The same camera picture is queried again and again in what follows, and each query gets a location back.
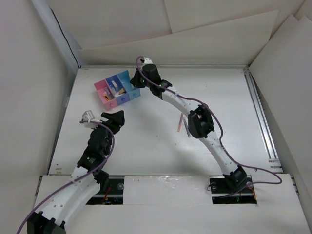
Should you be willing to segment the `white sleeved eraser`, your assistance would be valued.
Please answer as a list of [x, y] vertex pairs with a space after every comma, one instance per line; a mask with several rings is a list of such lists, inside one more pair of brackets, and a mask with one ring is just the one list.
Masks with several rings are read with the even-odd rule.
[[113, 80], [112, 81], [112, 84], [113, 84], [113, 86], [115, 87], [115, 88], [118, 88], [118, 85], [117, 85], [117, 83]]

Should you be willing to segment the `purple highlighter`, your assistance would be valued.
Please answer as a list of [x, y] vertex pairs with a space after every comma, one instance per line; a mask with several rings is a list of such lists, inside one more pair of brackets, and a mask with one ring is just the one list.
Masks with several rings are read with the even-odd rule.
[[188, 136], [188, 138], [190, 138], [191, 137], [191, 133], [189, 131], [188, 123], [187, 123], [187, 120], [186, 120], [185, 117], [183, 118], [183, 123], [184, 123], [185, 129], [186, 129], [186, 132], [187, 132], [187, 136]]

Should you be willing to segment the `pink highlighter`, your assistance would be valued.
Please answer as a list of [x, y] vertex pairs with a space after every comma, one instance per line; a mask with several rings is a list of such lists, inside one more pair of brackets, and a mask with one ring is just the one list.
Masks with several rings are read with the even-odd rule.
[[183, 116], [184, 116], [184, 114], [181, 113], [180, 118], [179, 118], [177, 132], [180, 132], [180, 130], [181, 130], [181, 126], [182, 126], [182, 122], [183, 122]]

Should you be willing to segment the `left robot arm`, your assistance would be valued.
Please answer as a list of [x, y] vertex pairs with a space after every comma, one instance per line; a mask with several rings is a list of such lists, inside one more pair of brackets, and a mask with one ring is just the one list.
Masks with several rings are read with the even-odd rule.
[[109, 174], [103, 171], [115, 146], [115, 134], [125, 123], [124, 111], [101, 114], [96, 119], [86, 111], [80, 121], [90, 128], [90, 138], [68, 182], [48, 195], [27, 216], [29, 234], [64, 234], [68, 224], [97, 193], [109, 187]]

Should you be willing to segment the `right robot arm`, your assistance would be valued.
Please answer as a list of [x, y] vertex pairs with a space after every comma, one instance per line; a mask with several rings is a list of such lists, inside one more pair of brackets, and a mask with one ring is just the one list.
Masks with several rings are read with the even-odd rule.
[[149, 88], [154, 96], [182, 112], [187, 117], [191, 136], [199, 139], [217, 161], [230, 193], [244, 189], [247, 174], [242, 166], [227, 155], [215, 133], [211, 113], [203, 102], [181, 95], [170, 82], [161, 79], [156, 65], [152, 63], [138, 66], [131, 84], [136, 88]]

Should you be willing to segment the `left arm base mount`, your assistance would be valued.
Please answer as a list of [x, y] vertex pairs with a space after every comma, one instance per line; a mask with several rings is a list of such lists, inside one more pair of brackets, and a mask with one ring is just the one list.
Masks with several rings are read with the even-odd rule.
[[94, 195], [87, 202], [87, 205], [122, 205], [124, 179], [124, 175], [110, 176], [106, 190], [102, 190]]

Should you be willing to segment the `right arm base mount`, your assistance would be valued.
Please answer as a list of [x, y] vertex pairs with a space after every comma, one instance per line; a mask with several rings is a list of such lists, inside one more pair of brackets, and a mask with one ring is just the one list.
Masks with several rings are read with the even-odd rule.
[[252, 177], [247, 176], [242, 185], [236, 189], [231, 189], [226, 184], [224, 176], [209, 176], [209, 184], [206, 187], [212, 196], [213, 204], [257, 204], [255, 191], [251, 187], [244, 188], [247, 183], [252, 183]]

